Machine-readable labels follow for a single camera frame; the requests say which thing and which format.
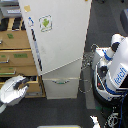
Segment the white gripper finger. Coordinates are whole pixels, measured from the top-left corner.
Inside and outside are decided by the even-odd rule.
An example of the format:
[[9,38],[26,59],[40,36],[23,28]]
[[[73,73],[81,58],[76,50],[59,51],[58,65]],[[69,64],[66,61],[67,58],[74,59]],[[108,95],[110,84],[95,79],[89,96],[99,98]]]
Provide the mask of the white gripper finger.
[[95,116],[90,116],[90,118],[92,119],[92,121],[93,121],[93,123],[94,123],[93,128],[101,128],[101,127],[100,127],[100,124],[99,124],[99,122],[98,122],[98,118],[97,118],[97,117],[95,117]]

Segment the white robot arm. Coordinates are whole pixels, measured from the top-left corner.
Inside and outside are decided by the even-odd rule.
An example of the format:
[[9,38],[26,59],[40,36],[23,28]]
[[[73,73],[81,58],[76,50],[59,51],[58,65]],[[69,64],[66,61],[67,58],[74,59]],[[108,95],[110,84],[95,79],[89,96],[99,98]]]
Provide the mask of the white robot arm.
[[37,128],[49,125],[93,126],[91,116],[99,116],[96,109],[86,107],[85,96],[77,99],[24,98],[17,105],[7,106],[1,111],[0,128]]

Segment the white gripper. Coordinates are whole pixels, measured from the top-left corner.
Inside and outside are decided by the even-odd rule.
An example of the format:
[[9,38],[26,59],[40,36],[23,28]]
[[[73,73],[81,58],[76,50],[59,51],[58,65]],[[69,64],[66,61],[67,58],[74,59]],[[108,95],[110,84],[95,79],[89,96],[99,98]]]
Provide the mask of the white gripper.
[[25,96],[29,79],[16,76],[8,79],[0,89],[0,101],[5,105],[15,105]]

